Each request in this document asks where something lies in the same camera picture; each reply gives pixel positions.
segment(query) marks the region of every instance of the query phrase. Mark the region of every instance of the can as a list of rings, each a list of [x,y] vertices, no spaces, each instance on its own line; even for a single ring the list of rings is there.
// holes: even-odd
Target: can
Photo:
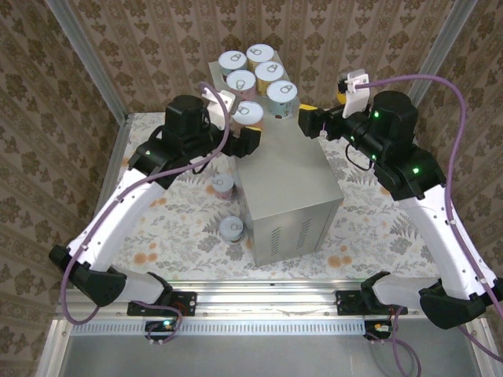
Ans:
[[[229,73],[226,80],[230,91],[246,101],[255,98],[256,81],[253,73],[242,69]]]
[[[246,57],[248,58],[248,70],[254,72],[259,63],[274,57],[274,49],[269,45],[253,45],[246,50]]]
[[[218,174],[211,180],[215,196],[220,200],[229,200],[233,197],[234,180],[228,174]]]
[[[297,96],[297,86],[293,82],[281,80],[273,82],[267,88],[267,109],[277,119],[290,118],[295,109],[293,104]]]
[[[267,95],[267,87],[277,80],[280,80],[285,73],[285,69],[275,61],[264,61],[255,68],[257,76],[257,90],[263,97]]]
[[[264,110],[256,102],[242,101],[233,117],[233,130],[239,133],[243,127],[263,128]]]
[[[218,65],[220,65],[222,76],[225,79],[232,71],[246,69],[246,55],[244,55],[241,51],[225,51],[218,58]]]
[[[239,243],[244,235],[244,225],[237,216],[227,216],[220,222],[218,227],[220,236],[229,245]]]

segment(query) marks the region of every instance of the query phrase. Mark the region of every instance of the ventilation slot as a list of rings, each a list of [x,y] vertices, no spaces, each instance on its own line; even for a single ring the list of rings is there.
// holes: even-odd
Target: ventilation slot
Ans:
[[[280,248],[280,233],[281,228],[276,228],[270,237],[270,254],[274,256],[277,254]]]
[[[304,247],[306,243],[307,233],[309,232],[309,228],[311,227],[311,219],[302,223],[300,227],[299,239],[297,240],[297,250]]]

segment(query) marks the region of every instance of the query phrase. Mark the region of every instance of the pull tab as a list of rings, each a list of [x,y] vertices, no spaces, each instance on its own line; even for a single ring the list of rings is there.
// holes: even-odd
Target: pull tab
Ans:
[[[231,59],[232,61],[238,61],[239,59],[241,59],[241,55],[240,55],[239,53],[235,53],[234,55],[232,55],[232,56],[230,57],[230,59]]]
[[[250,109],[249,108],[244,108],[243,106],[240,106],[240,107],[237,108],[236,111],[239,112],[242,115],[247,115],[250,112]]]
[[[236,81],[236,89],[238,90],[241,90],[244,88],[244,84],[246,84],[246,82],[244,80],[237,80]]]
[[[272,64],[269,67],[267,67],[268,72],[275,72],[277,70],[277,64]]]
[[[231,224],[230,225],[230,230],[242,230],[243,227],[241,226],[241,224]]]
[[[290,90],[292,90],[292,89],[293,89],[293,86],[292,86],[292,85],[285,85],[285,86],[282,86],[282,87],[280,88],[280,91],[281,91],[282,93],[288,93],[288,92],[289,92]]]

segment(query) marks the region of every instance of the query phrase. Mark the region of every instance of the cable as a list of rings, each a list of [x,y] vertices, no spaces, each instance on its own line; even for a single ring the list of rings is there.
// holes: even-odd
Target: cable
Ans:
[[[371,338],[374,338],[378,342],[385,342],[385,343],[393,342],[393,340],[391,340],[391,339],[379,339],[374,334],[371,334],[369,332],[367,332],[367,335],[370,336]],[[414,360],[416,361],[416,364],[417,364],[417,377],[420,377],[422,374],[421,362],[420,362],[419,357],[417,356],[417,353],[414,350],[414,348],[412,348],[412,346],[409,343],[407,343],[401,339],[395,339],[395,343],[402,346],[409,353],[409,355],[411,355],[414,358]]]
[[[503,320],[503,309],[499,305],[499,301],[497,300],[492,289],[490,288],[489,284],[487,283],[486,277],[484,276],[482,270],[480,269],[479,265],[477,264],[477,261],[473,258],[472,253],[468,249],[468,246],[465,243],[463,236],[461,235],[459,229],[457,228],[457,224],[454,220],[454,215],[453,215],[451,194],[452,194],[452,185],[453,185],[454,161],[456,159],[456,154],[457,154],[457,150],[459,149],[459,144],[461,142],[461,138],[463,137],[464,127],[465,127],[465,123],[466,123],[466,103],[464,102],[463,94],[451,81],[444,79],[442,77],[435,76],[435,75],[404,75],[404,76],[392,77],[390,79],[384,79],[384,80],[370,82],[367,84],[356,85],[355,89],[372,88],[374,86],[387,85],[387,84],[391,84],[393,82],[410,81],[410,80],[418,80],[418,79],[439,82],[439,83],[449,87],[449,89],[451,89],[453,91],[453,93],[457,97],[457,100],[459,101],[459,104],[461,107],[460,121],[459,121],[460,125],[459,125],[459,129],[457,131],[456,140],[454,141],[453,149],[452,149],[452,152],[451,152],[450,158],[449,158],[449,166],[447,168],[446,191],[445,191],[445,197],[444,197],[447,220],[449,220],[454,237],[456,238],[464,255],[466,256],[470,265],[472,266],[473,270],[475,271],[475,274],[477,275],[479,282],[482,284],[484,290],[487,292],[487,295],[490,297],[490,300],[494,304],[494,307],[495,307],[497,313],[499,314],[500,318]]]
[[[351,144],[347,143],[346,145],[346,149],[344,150],[344,153],[346,153],[346,159],[352,163],[353,165],[355,165],[358,169],[360,170],[363,170],[363,171],[369,171],[370,169],[372,169],[372,160],[369,159],[369,167],[361,167],[360,165],[358,165],[355,161],[353,161],[352,159],[349,158],[349,155],[347,154],[347,151],[349,150],[349,147],[351,146]]]
[[[458,326],[457,327],[459,331],[461,331],[463,334],[467,336],[468,339],[470,339],[477,347],[480,348],[481,351],[483,351],[487,356],[492,357],[496,361],[499,361],[500,363],[503,363],[503,357],[498,356],[496,353],[491,352],[489,349],[487,349],[475,336],[470,334],[466,328],[463,326]]]
[[[171,312],[175,312],[176,315],[178,316],[177,321],[176,321],[176,323],[177,323],[176,328],[174,328],[173,331],[171,332],[171,334],[169,334],[165,339],[163,339],[162,341],[160,340],[158,343],[155,343],[155,344],[159,344],[162,346],[163,344],[170,342],[173,339],[174,335],[178,332],[178,330],[180,330],[180,327],[182,326],[182,321],[183,321],[183,315],[182,315],[182,312],[180,312],[180,310],[173,308],[171,306],[151,305],[151,304],[147,304],[146,302],[143,302],[143,301],[133,301],[133,303],[140,305],[140,306],[144,306],[145,308],[148,308],[148,309],[167,309],[167,310],[170,310]],[[158,324],[153,324],[147,331],[147,339],[150,342],[150,344],[154,344],[154,341],[151,338],[151,336],[152,336],[152,330],[154,328],[156,328],[157,326],[158,326]]]
[[[143,178],[139,181],[136,181],[131,186],[127,187],[124,191],[122,191],[116,197],[116,200],[111,202],[110,205],[103,211],[103,213],[101,214],[99,219],[96,220],[93,227],[87,233],[86,238],[84,238],[83,242],[80,244],[80,246],[77,249],[77,251],[75,252],[75,254],[72,256],[72,259],[70,259],[70,262],[68,263],[68,265],[64,271],[63,280],[61,281],[61,289],[60,289],[61,308],[63,309],[63,314],[64,314],[65,318],[71,324],[79,325],[79,324],[88,323],[96,316],[98,310],[100,309],[99,307],[96,307],[96,309],[94,309],[94,311],[85,320],[76,320],[75,318],[72,317],[72,315],[68,311],[68,304],[67,304],[67,300],[66,300],[66,288],[68,286],[70,272],[72,271],[73,266],[75,265],[77,260],[80,258],[80,255],[87,249],[87,244],[90,242],[93,235],[100,228],[101,224],[103,224],[103,221],[112,213],[113,209],[117,206],[117,204],[119,204],[120,201],[127,196],[127,194],[129,194],[131,191],[135,190],[137,187],[143,185],[144,183],[149,183],[151,181],[155,181],[156,179],[167,177],[168,175],[180,174],[180,173],[183,173],[184,171],[195,169],[196,167],[200,167],[201,165],[204,165],[205,163],[209,162],[211,159],[216,157],[222,151],[223,147],[225,146],[225,144],[227,142],[227,138],[229,137],[229,129],[230,129],[230,127],[229,127],[229,112],[227,111],[227,107],[223,103],[223,100],[220,97],[220,95],[218,94],[218,92],[212,86],[210,86],[207,82],[200,82],[199,87],[203,93],[205,90],[209,90],[215,96],[218,103],[222,107],[224,120],[225,120],[225,128],[224,128],[222,141],[220,141],[220,144],[218,145],[218,147],[209,156],[204,157],[201,161],[198,161],[197,163],[187,165],[186,167],[179,167],[177,169],[171,169],[168,171],[164,171],[162,173],[154,174],[149,177]]]

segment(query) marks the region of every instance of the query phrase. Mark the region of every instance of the yellow object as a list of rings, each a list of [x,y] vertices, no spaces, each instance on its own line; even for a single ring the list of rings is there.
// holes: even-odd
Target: yellow object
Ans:
[[[300,107],[299,107],[301,110],[316,110],[317,107],[316,106],[311,106],[310,104],[300,104]]]
[[[337,100],[340,102],[340,104],[346,104],[346,94],[341,93],[339,90],[337,90]]]
[[[258,127],[245,127],[245,128],[249,128],[250,130],[262,132],[262,130],[260,128],[258,128]]]

